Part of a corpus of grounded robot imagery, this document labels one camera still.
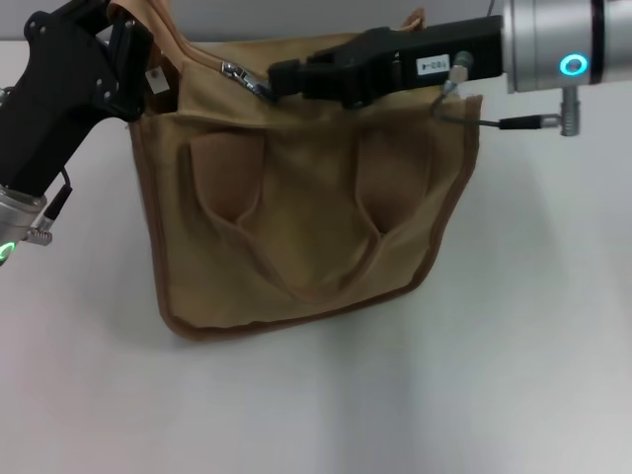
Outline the silver metal zipper pull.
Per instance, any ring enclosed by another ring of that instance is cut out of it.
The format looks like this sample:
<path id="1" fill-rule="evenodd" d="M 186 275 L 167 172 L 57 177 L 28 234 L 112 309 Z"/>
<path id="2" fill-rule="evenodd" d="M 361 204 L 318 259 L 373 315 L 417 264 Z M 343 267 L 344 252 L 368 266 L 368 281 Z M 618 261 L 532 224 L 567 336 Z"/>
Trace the silver metal zipper pull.
<path id="1" fill-rule="evenodd" d="M 257 79 L 253 74 L 238 64 L 223 61 L 221 64 L 221 73 L 247 89 L 253 95 L 267 100 L 270 98 L 269 85 L 265 81 Z"/>

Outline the small white bag label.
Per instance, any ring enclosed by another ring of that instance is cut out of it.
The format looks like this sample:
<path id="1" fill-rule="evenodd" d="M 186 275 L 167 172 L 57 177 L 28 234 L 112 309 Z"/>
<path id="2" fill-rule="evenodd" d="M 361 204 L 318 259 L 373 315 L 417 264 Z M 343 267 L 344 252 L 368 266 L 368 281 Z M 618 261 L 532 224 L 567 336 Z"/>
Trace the small white bag label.
<path id="1" fill-rule="evenodd" d="M 161 67 L 146 71 L 145 77 L 153 95 L 159 95 L 170 90 L 169 82 Z"/>

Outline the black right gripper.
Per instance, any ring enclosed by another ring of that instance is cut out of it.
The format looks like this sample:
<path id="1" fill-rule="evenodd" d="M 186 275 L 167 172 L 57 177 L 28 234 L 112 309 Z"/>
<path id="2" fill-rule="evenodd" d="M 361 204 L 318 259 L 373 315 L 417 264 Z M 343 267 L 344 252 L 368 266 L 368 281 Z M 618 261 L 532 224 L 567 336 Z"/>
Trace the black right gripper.
<path id="1" fill-rule="evenodd" d="M 366 107 L 395 92 L 494 78 L 504 73 L 503 18 L 499 15 L 403 32 L 369 30 L 348 45 L 318 50 L 308 62 L 291 59 L 269 67 L 276 98 Z M 345 64 L 345 89 L 340 70 Z"/>

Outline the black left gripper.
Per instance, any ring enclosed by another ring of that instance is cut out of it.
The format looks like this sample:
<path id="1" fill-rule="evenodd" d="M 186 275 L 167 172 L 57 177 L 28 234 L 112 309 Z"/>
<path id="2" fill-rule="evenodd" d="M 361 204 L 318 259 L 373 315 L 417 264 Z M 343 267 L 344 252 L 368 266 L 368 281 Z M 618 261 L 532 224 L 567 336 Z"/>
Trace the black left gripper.
<path id="1" fill-rule="evenodd" d="M 100 121 L 137 119 L 154 37 L 111 0 L 70 0 L 24 25 L 26 69 L 0 105 L 0 185 L 41 196 Z"/>

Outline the khaki canvas food bag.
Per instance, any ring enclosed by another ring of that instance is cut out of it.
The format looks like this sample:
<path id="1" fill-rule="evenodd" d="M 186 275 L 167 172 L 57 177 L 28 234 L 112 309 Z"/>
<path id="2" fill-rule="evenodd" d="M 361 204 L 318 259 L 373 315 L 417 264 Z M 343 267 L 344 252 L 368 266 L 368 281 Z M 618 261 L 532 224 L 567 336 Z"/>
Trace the khaki canvas food bag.
<path id="1" fill-rule="evenodd" d="M 167 92 L 129 130 L 160 314 L 208 341 L 282 329 L 377 304 L 427 277 L 476 166 L 478 96 L 438 88 L 352 112 L 292 97 L 276 105 L 221 71 L 263 78 L 282 60 L 349 34 L 198 46 L 170 0 L 112 0 L 154 37 Z"/>

